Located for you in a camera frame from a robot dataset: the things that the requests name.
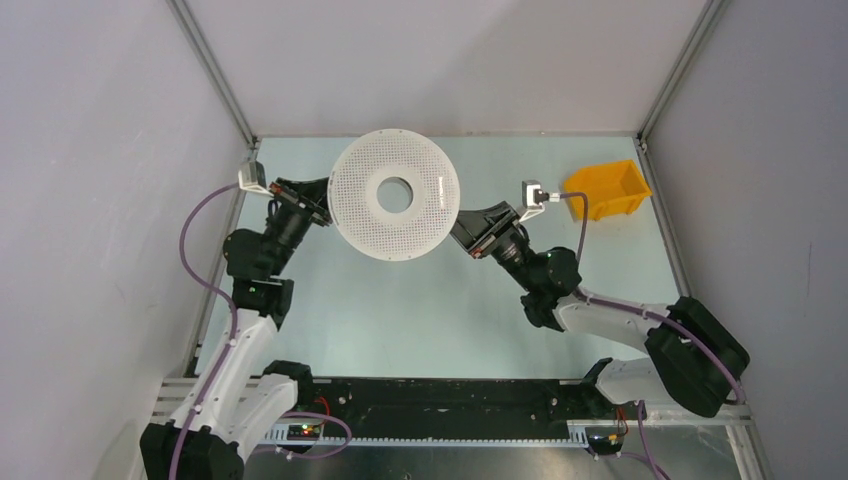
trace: white disc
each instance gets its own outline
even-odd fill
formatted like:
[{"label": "white disc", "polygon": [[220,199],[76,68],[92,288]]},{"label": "white disc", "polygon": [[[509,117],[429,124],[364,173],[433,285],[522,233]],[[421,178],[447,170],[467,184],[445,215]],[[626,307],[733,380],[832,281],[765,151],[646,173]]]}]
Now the white disc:
[{"label": "white disc", "polygon": [[[381,205],[384,184],[405,187],[411,198],[396,209],[402,211]],[[327,196],[345,240],[379,260],[410,260],[436,248],[459,213],[459,179],[450,159],[432,140],[408,130],[378,130],[351,143],[330,173]]]}]

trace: yellow plastic container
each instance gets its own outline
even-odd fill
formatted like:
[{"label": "yellow plastic container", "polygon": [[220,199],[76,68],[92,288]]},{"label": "yellow plastic container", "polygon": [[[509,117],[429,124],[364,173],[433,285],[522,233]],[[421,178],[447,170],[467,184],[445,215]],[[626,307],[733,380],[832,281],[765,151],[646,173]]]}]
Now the yellow plastic container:
[{"label": "yellow plastic container", "polygon": [[[589,197],[589,218],[600,220],[619,213],[631,214],[652,192],[633,160],[605,163],[577,170],[563,185],[566,192]],[[577,218],[583,218],[583,199],[569,198]]]}]

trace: white wall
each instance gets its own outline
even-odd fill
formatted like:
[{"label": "white wall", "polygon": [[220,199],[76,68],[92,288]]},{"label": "white wall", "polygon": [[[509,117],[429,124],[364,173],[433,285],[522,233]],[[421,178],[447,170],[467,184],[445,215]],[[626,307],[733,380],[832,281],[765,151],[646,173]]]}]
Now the white wall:
[{"label": "white wall", "polygon": [[705,0],[190,1],[259,134],[635,132]]},{"label": "white wall", "polygon": [[246,150],[164,1],[3,2],[0,45],[0,476],[122,478]]},{"label": "white wall", "polygon": [[649,139],[777,478],[843,478],[848,3],[733,2]]}]

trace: purple cable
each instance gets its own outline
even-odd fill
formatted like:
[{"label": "purple cable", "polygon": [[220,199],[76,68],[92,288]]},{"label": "purple cable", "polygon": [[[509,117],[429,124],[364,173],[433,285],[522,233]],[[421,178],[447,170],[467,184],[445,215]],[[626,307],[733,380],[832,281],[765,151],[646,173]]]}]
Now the purple cable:
[{"label": "purple cable", "polygon": [[[191,266],[188,264],[188,260],[186,260],[186,256],[185,256],[185,239],[186,239],[186,234],[188,233],[189,225],[191,225],[191,222],[194,220],[194,217],[197,216],[197,214],[200,212],[200,210],[203,207],[205,207],[206,204],[209,203],[213,198],[217,197],[218,195],[220,195],[220,194],[222,194],[222,193],[224,193],[228,190],[232,190],[232,189],[237,188],[237,187],[238,187],[237,183],[234,183],[232,185],[227,185],[225,187],[221,187],[218,190],[215,190],[214,192],[210,193],[203,200],[201,200],[200,203],[198,203],[197,206],[194,207],[194,210],[192,210],[191,213],[188,215],[188,218],[186,218],[186,221],[183,224],[183,229],[180,232],[180,261],[183,264],[183,268],[185,268],[186,272],[188,272],[188,274],[191,276],[192,279],[194,279],[195,282],[199,283],[204,288],[214,292],[215,294],[220,295],[224,300],[227,301],[227,305],[230,307],[230,314],[231,314],[230,334],[229,334],[229,337],[227,338],[227,340],[235,339],[236,334],[238,332],[238,308],[236,307],[236,304],[233,301],[232,297],[227,295],[227,292],[221,290],[220,288],[216,287],[215,285],[212,285],[211,283],[202,279],[200,277],[200,275],[198,275],[191,268]],[[206,381],[203,383],[203,386],[200,387],[200,392],[198,392],[196,404],[202,403],[203,400],[206,398],[206,393],[209,391],[209,388],[212,387],[212,382],[215,380],[215,377],[218,376],[218,372],[221,370],[221,367],[224,365],[224,360],[226,360],[227,355],[229,355],[231,348],[232,347],[230,346],[229,342],[224,344],[224,348],[223,348],[223,350],[221,350],[221,355],[219,355],[218,359],[215,360],[215,364],[212,366],[212,369],[209,370],[209,376],[206,377]],[[176,443],[176,445],[174,445],[174,453],[171,456],[171,466],[168,470],[168,479],[169,480],[176,480],[176,478],[177,478],[177,469],[178,469],[178,465],[179,465],[179,461],[180,461],[180,453],[182,452],[183,445],[185,444],[186,436],[188,435],[189,425],[191,425],[191,422],[192,422],[192,420],[194,420],[194,417],[196,415],[197,415],[197,413],[195,412],[195,410],[193,408],[188,411],[188,414],[186,414],[186,419],[183,422],[183,428],[180,429],[180,434],[177,436],[177,443]],[[331,422],[334,422],[334,423],[341,425],[342,428],[344,428],[345,432],[347,433],[347,439],[342,444],[342,446],[331,451],[331,452],[321,454],[321,455],[315,455],[315,456],[300,455],[300,454],[297,454],[297,453],[294,453],[294,452],[290,452],[293,456],[300,457],[300,458],[313,458],[313,459],[326,458],[326,457],[329,457],[330,455],[335,455],[336,453],[339,453],[340,451],[344,450],[348,446],[348,444],[350,443],[351,439],[353,438],[353,434],[351,433],[350,427],[346,423],[344,423],[343,421],[339,420],[338,418],[330,417],[330,416],[327,416],[327,415],[322,415],[322,414],[319,414],[319,413],[310,413],[310,412],[286,412],[285,414],[283,414],[283,417],[287,417],[287,416],[288,417],[295,417],[295,416],[313,417],[313,418],[320,418],[322,420],[331,421]]]},{"label": "purple cable", "polygon": [[[586,194],[583,193],[583,192],[562,193],[562,194],[560,194],[560,197],[561,198],[580,197],[580,198],[583,199],[583,223],[582,223],[582,226],[581,226],[581,229],[580,229],[580,242],[577,245],[577,263],[579,264],[580,258],[583,255],[583,243],[586,240],[586,229],[587,229],[588,220],[589,220],[589,199],[586,196]],[[695,335],[693,335],[692,332],[687,330],[685,327],[683,327],[679,323],[677,323],[674,320],[667,318],[663,315],[660,315],[658,313],[654,313],[654,312],[650,312],[650,311],[643,312],[640,308],[631,307],[630,305],[625,305],[623,303],[618,303],[618,302],[615,302],[615,301],[612,301],[612,300],[604,300],[604,299],[600,299],[600,298],[591,298],[590,299],[585,293],[583,293],[583,291],[580,289],[580,287],[578,287],[577,290],[574,291],[574,296],[585,301],[586,303],[595,303],[597,305],[603,305],[603,306],[606,306],[606,307],[609,307],[609,308],[614,308],[614,309],[617,309],[617,310],[629,312],[629,313],[639,315],[639,316],[642,316],[643,314],[645,314],[648,317],[650,317],[650,318],[652,318],[652,319],[654,319],[654,320],[656,320],[656,321],[658,321],[658,322],[660,322],[664,325],[670,326],[671,328],[676,330],[679,334],[681,334],[685,338],[689,339],[689,341],[691,341],[693,345],[695,345],[699,350],[701,350],[701,352],[703,352],[703,354],[716,366],[716,368],[718,368],[718,370],[721,372],[721,374],[724,376],[724,378],[730,384],[730,387],[733,389],[733,393],[736,395],[736,400],[735,400],[734,403],[737,404],[737,405],[745,403],[745,391],[742,390],[742,386],[739,384],[739,382],[736,381],[736,378],[733,376],[732,373],[730,373],[730,370],[728,370],[727,367],[724,366],[724,363],[721,362],[721,360],[716,356],[716,354],[714,354],[709,349],[709,347],[707,347],[707,345],[704,344],[704,342],[702,342],[700,339],[695,337]],[[639,415],[637,416],[638,420],[639,420],[639,436],[642,439],[642,445],[645,448],[646,457],[642,457],[641,455],[631,454],[631,453],[622,453],[622,456],[627,456],[629,458],[635,458],[639,461],[646,462],[651,467],[651,470],[653,470],[655,477],[660,478],[660,475],[662,475],[664,478],[668,479],[669,478],[668,475],[662,470],[662,468],[660,468],[656,464],[656,461],[654,461],[654,458],[653,458],[653,456],[651,455],[651,453],[648,449],[648,444],[645,442],[645,432],[644,432],[644,429],[643,429],[643,426],[642,426],[642,415],[647,414],[647,412],[645,411],[645,402],[640,401],[639,407],[637,407],[637,408],[639,408]]]},{"label": "purple cable", "polygon": [[340,427],[342,427],[344,429],[344,431],[345,431],[345,441],[344,441],[344,443],[342,443],[340,446],[338,446],[334,450],[330,450],[327,453],[320,453],[318,455],[305,455],[305,454],[302,454],[302,453],[295,453],[295,452],[286,450],[285,448],[282,448],[282,447],[257,448],[253,451],[253,453],[251,455],[258,455],[260,453],[278,453],[277,448],[279,448],[283,452],[286,452],[286,455],[291,455],[294,458],[303,458],[303,459],[306,459],[306,460],[320,460],[322,458],[331,457],[331,456],[341,452],[342,450],[347,448],[347,446],[350,444],[350,441],[353,440],[353,432],[351,432],[350,426],[348,426],[348,424],[346,424],[344,421],[342,421],[339,418],[331,417],[329,415],[324,415],[323,413],[293,412],[293,411],[288,411],[288,412],[284,413],[283,418],[285,418],[285,417],[295,417],[295,418],[308,417],[308,418],[317,418],[319,420],[333,422],[336,425],[339,425]]},{"label": "purple cable", "polygon": [[648,412],[645,410],[645,401],[639,400],[639,403],[636,404],[636,421],[639,423],[639,438],[642,439],[642,448],[645,449],[645,458],[648,460],[648,465],[651,467],[651,470],[654,471],[654,477],[659,479],[660,471],[657,466],[657,461],[654,456],[651,455],[651,450],[648,448],[648,442],[645,441],[645,427],[642,425],[642,418],[647,415]]},{"label": "purple cable", "polygon": [[586,241],[586,228],[589,226],[589,197],[583,192],[561,193],[560,198],[580,197],[583,199],[583,225],[580,227],[580,241],[577,243],[577,263],[583,256],[583,242]]},{"label": "purple cable", "polygon": [[[632,458],[633,460],[639,460],[640,462],[644,463],[649,467],[652,466],[650,460],[648,460],[647,457],[645,457],[644,455],[639,455],[638,453],[621,452],[621,458]],[[662,469],[662,467],[660,467],[659,465],[653,465],[653,467],[657,468],[656,471],[659,472],[659,474],[662,475],[665,480],[671,480],[671,477],[668,476],[668,474],[665,472],[665,470]]]},{"label": "purple cable", "polygon": [[[591,455],[593,457],[595,455],[597,455],[597,453],[595,453],[595,449],[593,449],[591,445],[586,446],[586,451],[589,452],[589,455]],[[639,455],[638,453],[631,453],[631,452],[621,452],[619,455],[620,455],[620,458],[632,458],[634,460],[639,460],[640,462],[644,463],[645,465],[647,465],[649,467],[651,466],[650,460],[648,460],[648,457],[646,457],[644,455]],[[657,464],[654,464],[653,466],[657,467],[657,471],[660,472],[660,475],[662,475],[663,478],[665,478],[665,480],[671,480],[671,477],[668,476],[668,474],[665,472],[665,470],[662,469],[662,467],[660,467]]]},{"label": "purple cable", "polygon": [[[589,200],[586,194],[583,192],[562,193],[560,194],[560,196],[563,198],[580,197],[583,199],[583,225],[580,229],[580,243],[577,244],[577,263],[579,264],[580,257],[583,255],[583,242],[586,240],[586,228],[588,226],[589,220]],[[733,389],[733,393],[736,395],[736,400],[734,401],[734,403],[737,405],[745,403],[745,392],[742,390],[742,386],[739,385],[739,382],[736,381],[736,378],[733,377],[733,374],[730,373],[730,370],[728,370],[727,367],[724,366],[721,360],[719,360],[716,354],[714,354],[704,342],[695,337],[692,332],[687,330],[679,323],[658,313],[643,312],[640,308],[631,307],[630,305],[625,305],[623,303],[618,303],[611,300],[603,300],[600,298],[590,299],[586,294],[583,293],[580,287],[578,287],[577,290],[574,291],[574,296],[581,300],[584,300],[586,303],[595,303],[597,305],[603,305],[609,308],[633,313],[639,316],[642,316],[642,314],[644,313],[648,317],[673,328],[679,334],[689,339],[692,344],[698,347],[698,349],[703,352],[703,354],[716,366],[716,368],[718,368],[718,370],[727,380],[727,383],[730,384],[730,387]]]},{"label": "purple cable", "polygon": [[[209,203],[210,200],[212,200],[213,198],[217,197],[218,195],[220,195],[220,194],[222,194],[222,193],[224,193],[228,190],[232,190],[232,189],[237,188],[237,187],[238,187],[237,183],[234,183],[232,185],[227,185],[226,187],[221,187],[218,190],[215,190],[214,192],[210,193],[209,196],[207,196],[203,200],[201,200],[200,203],[198,203],[197,206],[194,207],[194,210],[192,210],[191,213],[188,215],[188,218],[186,218],[186,221],[183,224],[183,229],[180,232],[180,261],[183,264],[183,268],[185,268],[186,272],[188,272],[188,274],[191,276],[192,279],[194,279],[195,282],[199,283],[204,288],[211,290],[212,292],[215,292],[216,294],[223,297],[224,300],[227,301],[227,304],[230,306],[230,313],[232,314],[232,320],[230,322],[229,340],[232,340],[232,339],[235,338],[236,330],[238,329],[238,310],[236,308],[236,304],[235,304],[235,302],[233,302],[233,299],[230,298],[229,295],[227,295],[226,292],[224,292],[220,288],[216,287],[215,285],[212,285],[211,283],[207,282],[206,280],[200,278],[200,275],[198,275],[197,273],[195,273],[194,270],[192,270],[192,268],[188,264],[188,260],[186,260],[186,256],[185,256],[185,237],[186,237],[186,233],[188,233],[188,227],[189,227],[189,225],[191,225],[191,222],[192,222],[192,220],[194,220],[194,217],[197,216],[198,212],[200,212],[200,210],[203,207],[205,207],[206,204]],[[221,355],[218,356],[218,360],[215,361],[215,364],[212,366],[212,369],[209,371],[209,376],[206,377],[206,381],[203,383],[203,386],[200,387],[200,392],[198,392],[198,395],[197,395],[196,405],[203,403],[203,399],[206,398],[206,392],[208,392],[209,388],[212,386],[212,381],[218,375],[218,371],[221,370],[221,366],[224,364],[224,360],[227,358],[227,355],[229,353],[230,353],[230,344],[225,343],[224,349],[221,351]],[[179,461],[180,461],[180,453],[183,450],[183,445],[185,444],[185,439],[186,439],[186,436],[188,435],[189,425],[191,424],[191,421],[194,420],[195,415],[196,415],[196,412],[195,412],[194,408],[192,408],[188,411],[188,414],[186,415],[185,421],[183,422],[183,428],[180,429],[180,434],[177,436],[177,443],[176,443],[176,445],[174,445],[174,454],[171,456],[171,467],[168,470],[169,480],[176,480],[176,478],[177,478],[177,468],[178,468],[178,464],[179,464]]]}]

